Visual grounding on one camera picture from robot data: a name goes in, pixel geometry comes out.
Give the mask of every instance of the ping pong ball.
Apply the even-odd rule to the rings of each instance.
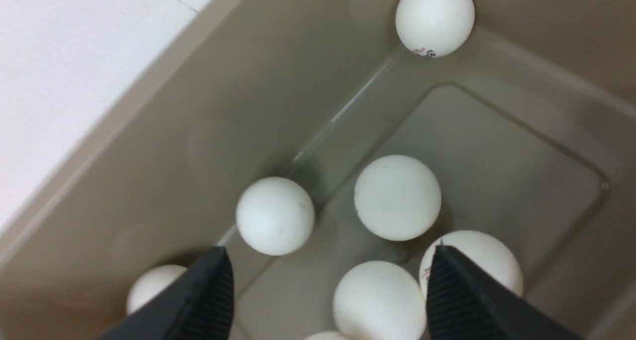
[[[400,0],[397,34],[411,52],[442,57],[457,50],[475,24],[473,0]]]
[[[248,187],[237,206],[237,227],[243,240],[267,255],[289,254],[309,239],[314,205],[295,182],[268,177]]]
[[[170,284],[180,277],[186,270],[180,265],[162,265],[148,270],[134,283],[128,294],[126,311],[134,313],[147,302],[163,292]]]
[[[333,315],[341,333],[361,340],[419,340],[426,326],[417,281],[386,261],[368,261],[345,274]]]
[[[359,175],[354,204],[373,234],[406,241],[431,228],[441,208],[441,190],[426,165],[412,157],[390,155],[373,161]]]
[[[337,333],[336,331],[326,331],[324,333],[318,333],[306,338],[305,340],[353,340],[345,334]]]
[[[518,296],[523,295],[523,274],[512,252],[498,239],[477,231],[456,231],[441,236],[425,252],[420,264],[420,287],[427,298],[435,247],[453,246]]]

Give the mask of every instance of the beige plastic container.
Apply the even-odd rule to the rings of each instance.
[[[518,257],[529,302],[595,340],[636,336],[636,10],[631,0],[475,0],[441,59],[399,45],[398,0],[215,0],[0,236],[6,340],[91,339],[134,280],[229,247],[236,340],[334,329],[340,277],[378,259],[415,271],[440,233],[477,229]],[[406,243],[356,218],[382,155],[421,159],[443,212]],[[308,244],[271,258],[234,229],[266,175],[306,188]]]

